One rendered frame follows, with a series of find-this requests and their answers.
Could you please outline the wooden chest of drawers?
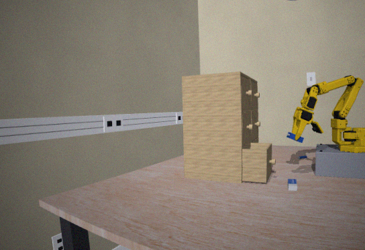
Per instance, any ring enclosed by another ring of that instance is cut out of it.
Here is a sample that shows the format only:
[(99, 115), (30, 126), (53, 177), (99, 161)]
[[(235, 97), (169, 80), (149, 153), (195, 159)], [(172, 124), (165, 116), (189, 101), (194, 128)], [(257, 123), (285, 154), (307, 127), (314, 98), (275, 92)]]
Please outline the wooden chest of drawers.
[(185, 178), (242, 181), (242, 72), (182, 76)]

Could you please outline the white and blue eraser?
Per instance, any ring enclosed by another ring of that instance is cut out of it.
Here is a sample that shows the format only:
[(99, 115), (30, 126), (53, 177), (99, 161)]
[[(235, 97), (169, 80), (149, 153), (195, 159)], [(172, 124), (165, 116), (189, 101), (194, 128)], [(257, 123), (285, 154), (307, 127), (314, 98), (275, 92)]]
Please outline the white and blue eraser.
[(297, 181), (296, 179), (288, 179), (288, 190), (297, 191)]

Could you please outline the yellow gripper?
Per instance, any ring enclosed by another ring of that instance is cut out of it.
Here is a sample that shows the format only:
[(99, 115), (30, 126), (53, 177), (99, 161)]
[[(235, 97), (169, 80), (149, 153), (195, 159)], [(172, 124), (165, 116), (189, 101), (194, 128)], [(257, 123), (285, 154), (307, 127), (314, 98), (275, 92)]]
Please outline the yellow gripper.
[(313, 126), (312, 130), (316, 133), (324, 133), (318, 122), (313, 121), (314, 112), (309, 111), (306, 108), (297, 107), (293, 116), (293, 129), (292, 133), (295, 135), (295, 140), (298, 140), (303, 133), (306, 125), (310, 124)]

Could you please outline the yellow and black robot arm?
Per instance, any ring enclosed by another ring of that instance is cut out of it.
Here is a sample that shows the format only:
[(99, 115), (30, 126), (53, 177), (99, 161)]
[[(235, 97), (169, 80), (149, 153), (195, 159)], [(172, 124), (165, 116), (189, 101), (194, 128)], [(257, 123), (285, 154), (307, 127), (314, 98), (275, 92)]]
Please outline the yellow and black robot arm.
[[(339, 145), (340, 151), (362, 153), (365, 152), (365, 128), (347, 127), (348, 120), (346, 117), (352, 108), (364, 81), (359, 77), (354, 78), (351, 75), (340, 79), (341, 80), (334, 80), (331, 83), (326, 83), (326, 81), (320, 82), (307, 88), (303, 100), (301, 100), (301, 106), (314, 111), (318, 100), (316, 97), (317, 95), (322, 95), (347, 85), (343, 95), (340, 97), (332, 112), (332, 141)], [(342, 131), (344, 131), (344, 141), (342, 141)]]

